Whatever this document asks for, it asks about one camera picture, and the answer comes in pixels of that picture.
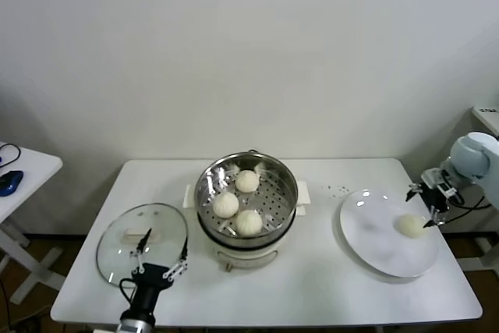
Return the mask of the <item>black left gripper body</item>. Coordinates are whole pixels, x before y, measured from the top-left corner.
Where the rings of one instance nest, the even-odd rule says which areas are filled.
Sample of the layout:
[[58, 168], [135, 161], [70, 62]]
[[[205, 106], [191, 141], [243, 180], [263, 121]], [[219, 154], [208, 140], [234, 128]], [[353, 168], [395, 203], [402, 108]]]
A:
[[145, 264], [144, 272], [132, 274], [136, 290], [132, 297], [131, 307], [138, 310], [153, 310], [161, 292], [169, 289], [173, 281], [169, 279], [168, 267], [156, 264]]

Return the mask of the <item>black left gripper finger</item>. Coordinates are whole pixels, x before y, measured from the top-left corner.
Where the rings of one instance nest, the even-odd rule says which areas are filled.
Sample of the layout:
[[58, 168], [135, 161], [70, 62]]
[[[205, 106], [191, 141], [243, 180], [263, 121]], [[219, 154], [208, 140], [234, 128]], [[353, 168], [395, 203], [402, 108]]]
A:
[[183, 275], [188, 269], [188, 238], [185, 239], [181, 253], [177, 261], [163, 274], [163, 279], [166, 281], [175, 281]]
[[144, 237], [138, 242], [136, 249], [130, 254], [131, 258], [134, 258], [136, 260], [136, 269], [133, 271], [134, 274], [143, 274], [145, 272], [142, 257], [151, 232], [152, 228], [149, 228]]

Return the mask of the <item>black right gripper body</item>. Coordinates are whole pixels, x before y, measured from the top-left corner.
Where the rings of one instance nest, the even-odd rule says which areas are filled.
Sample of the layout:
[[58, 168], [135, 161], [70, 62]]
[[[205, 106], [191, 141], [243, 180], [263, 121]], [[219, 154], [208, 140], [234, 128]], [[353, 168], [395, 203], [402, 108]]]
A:
[[423, 202], [429, 212], [447, 212], [447, 198], [439, 189], [431, 189], [427, 186], [423, 187]]

